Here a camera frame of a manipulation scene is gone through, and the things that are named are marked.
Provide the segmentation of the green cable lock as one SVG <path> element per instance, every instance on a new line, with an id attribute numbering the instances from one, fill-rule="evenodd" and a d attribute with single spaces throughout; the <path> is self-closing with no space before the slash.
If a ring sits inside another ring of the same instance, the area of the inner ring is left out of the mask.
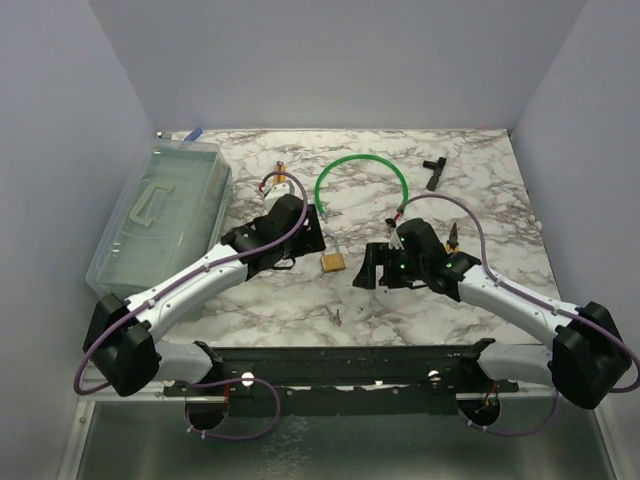
<path id="1" fill-rule="evenodd" d="M 400 182 L 401 189 L 402 189 L 402 202 L 407 202 L 409 200 L 409 186 L 406 181 L 406 178 L 404 177 L 400 169 L 393 162 L 373 154 L 360 153 L 360 154 L 348 155 L 330 163 L 327 167 L 325 167 L 321 171 L 321 173 L 316 179 L 314 190 L 313 190 L 314 202 L 315 202 L 316 209 L 319 213 L 319 216 L 324 221 L 324 223 L 328 222 L 328 215 L 324 209 L 324 206 L 321 200 L 321 187 L 324 180 L 334 169 L 338 168 L 339 166 L 348 162 L 359 161 L 359 160 L 373 161 L 389 168 L 395 174 L 395 176 Z"/>

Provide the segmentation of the brass padlock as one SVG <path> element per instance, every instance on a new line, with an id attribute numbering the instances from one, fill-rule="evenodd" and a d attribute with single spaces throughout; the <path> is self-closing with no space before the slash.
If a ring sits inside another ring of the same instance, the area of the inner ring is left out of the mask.
<path id="1" fill-rule="evenodd" d="M 346 269 L 344 256 L 339 243 L 333 233 L 325 233 L 324 237 L 329 241 L 329 246 L 321 256 L 321 267 L 324 273 L 339 272 Z"/>

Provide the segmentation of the spare silver keys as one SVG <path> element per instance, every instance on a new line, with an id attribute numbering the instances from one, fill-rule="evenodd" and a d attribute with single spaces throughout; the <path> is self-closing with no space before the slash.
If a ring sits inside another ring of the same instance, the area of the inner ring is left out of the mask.
<path id="1" fill-rule="evenodd" d="M 342 325 L 342 320 L 340 317 L 339 310 L 332 311 L 329 307 L 325 308 L 329 321 L 334 325 L 340 327 Z"/>

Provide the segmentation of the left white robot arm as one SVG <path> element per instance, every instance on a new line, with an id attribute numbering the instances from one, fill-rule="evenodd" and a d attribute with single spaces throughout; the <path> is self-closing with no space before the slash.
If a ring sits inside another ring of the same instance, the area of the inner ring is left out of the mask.
<path id="1" fill-rule="evenodd" d="M 221 358 L 201 341 L 172 344 L 164 335 L 226 290 L 282 260 L 324 248 L 315 206 L 286 194 L 266 215 L 230 230 L 201 259 L 161 284 L 125 300 L 114 294 L 100 299 L 84 341 L 85 357 L 121 397 L 154 380 L 212 394 L 221 385 Z"/>

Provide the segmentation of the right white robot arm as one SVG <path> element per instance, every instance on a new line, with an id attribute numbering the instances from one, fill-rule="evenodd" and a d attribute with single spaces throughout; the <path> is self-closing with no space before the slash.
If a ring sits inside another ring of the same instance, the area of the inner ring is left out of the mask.
<path id="1" fill-rule="evenodd" d="M 494 381 L 523 381 L 552 387 L 574 405 L 593 409 L 631 366 L 606 308 L 594 302 L 577 307 L 492 277 L 478 258 L 447 251 L 422 219 L 402 223 L 388 242 L 367 244 L 352 284 L 366 290 L 428 288 L 536 339 L 534 345 L 483 342 L 459 370 L 462 384 L 474 392 Z"/>

